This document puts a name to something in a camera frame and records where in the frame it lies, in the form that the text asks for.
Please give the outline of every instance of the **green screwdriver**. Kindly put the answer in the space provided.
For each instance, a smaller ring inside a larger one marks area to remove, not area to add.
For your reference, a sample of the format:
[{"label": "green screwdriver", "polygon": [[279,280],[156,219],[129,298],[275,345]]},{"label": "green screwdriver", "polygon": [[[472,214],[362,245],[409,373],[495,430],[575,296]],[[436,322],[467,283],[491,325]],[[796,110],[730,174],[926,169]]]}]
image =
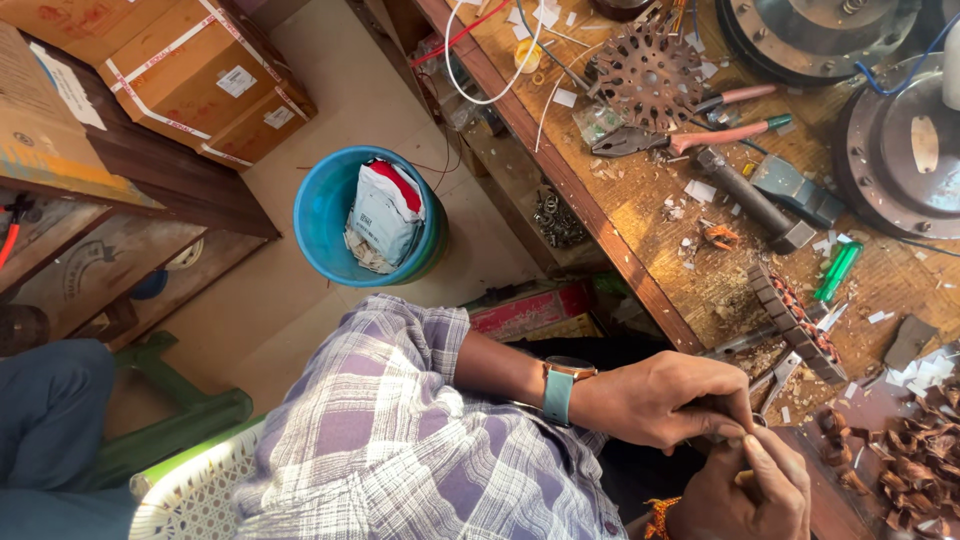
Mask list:
[{"label": "green screwdriver", "polygon": [[817,292],[813,293],[813,297],[824,302],[832,302],[833,297],[837,294],[837,288],[850,274],[853,264],[860,258],[861,253],[863,253],[863,244],[860,242],[844,244],[837,255],[837,259],[827,270],[824,284],[817,289]]}]

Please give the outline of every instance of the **blue bucket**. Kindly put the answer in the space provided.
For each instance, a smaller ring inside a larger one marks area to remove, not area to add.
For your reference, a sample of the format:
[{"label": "blue bucket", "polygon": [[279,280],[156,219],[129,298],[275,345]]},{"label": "blue bucket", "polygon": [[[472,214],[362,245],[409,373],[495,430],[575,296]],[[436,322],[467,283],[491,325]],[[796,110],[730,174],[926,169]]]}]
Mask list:
[{"label": "blue bucket", "polygon": [[[374,158],[400,167],[416,180],[425,206],[424,223],[411,253],[392,274],[360,266],[344,243],[360,165]],[[409,161],[385,148],[349,146],[323,158],[303,179],[294,202],[294,234],[303,256],[332,282],[379,287],[414,282],[426,275],[443,256],[450,228],[444,206]]]}]

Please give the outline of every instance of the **wristwatch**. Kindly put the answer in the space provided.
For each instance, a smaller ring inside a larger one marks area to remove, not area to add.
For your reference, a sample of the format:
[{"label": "wristwatch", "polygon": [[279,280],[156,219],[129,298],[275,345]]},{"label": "wristwatch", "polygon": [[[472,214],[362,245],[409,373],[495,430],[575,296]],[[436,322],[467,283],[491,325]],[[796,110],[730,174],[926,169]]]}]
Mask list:
[{"label": "wristwatch", "polygon": [[551,422],[569,427],[566,411],[570,405],[573,383],[596,374],[597,369],[586,360],[570,356],[548,356],[543,362],[543,376],[546,377],[543,416]]}]

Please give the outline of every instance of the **adhesive tape roll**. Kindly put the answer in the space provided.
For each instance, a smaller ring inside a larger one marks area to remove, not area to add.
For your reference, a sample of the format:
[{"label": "adhesive tape roll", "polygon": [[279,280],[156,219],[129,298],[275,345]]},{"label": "adhesive tape roll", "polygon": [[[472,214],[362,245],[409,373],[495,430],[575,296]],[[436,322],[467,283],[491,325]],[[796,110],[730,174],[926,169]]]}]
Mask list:
[{"label": "adhesive tape roll", "polygon": [[[520,69],[520,63],[527,56],[527,51],[530,50],[530,47],[534,48],[534,52],[530,53],[530,58],[528,58],[527,62],[523,65],[523,69]],[[540,67],[540,56],[542,54],[543,49],[540,49],[540,46],[534,43],[534,39],[532,37],[525,37],[516,45],[516,49],[514,49],[514,67],[520,69],[521,73],[533,73]]]}]

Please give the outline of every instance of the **green stool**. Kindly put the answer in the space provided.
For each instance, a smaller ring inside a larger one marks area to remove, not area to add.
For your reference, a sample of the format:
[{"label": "green stool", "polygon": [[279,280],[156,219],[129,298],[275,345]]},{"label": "green stool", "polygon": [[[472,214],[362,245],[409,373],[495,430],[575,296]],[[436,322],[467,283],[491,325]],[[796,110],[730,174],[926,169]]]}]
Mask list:
[{"label": "green stool", "polygon": [[160,353],[175,343],[170,332],[159,331],[146,343],[114,355],[118,369],[140,370],[177,402],[180,413],[104,443],[94,463],[94,489],[122,485],[167,457],[242,424],[253,413],[253,400],[243,390],[233,388],[209,396],[168,366]]}]

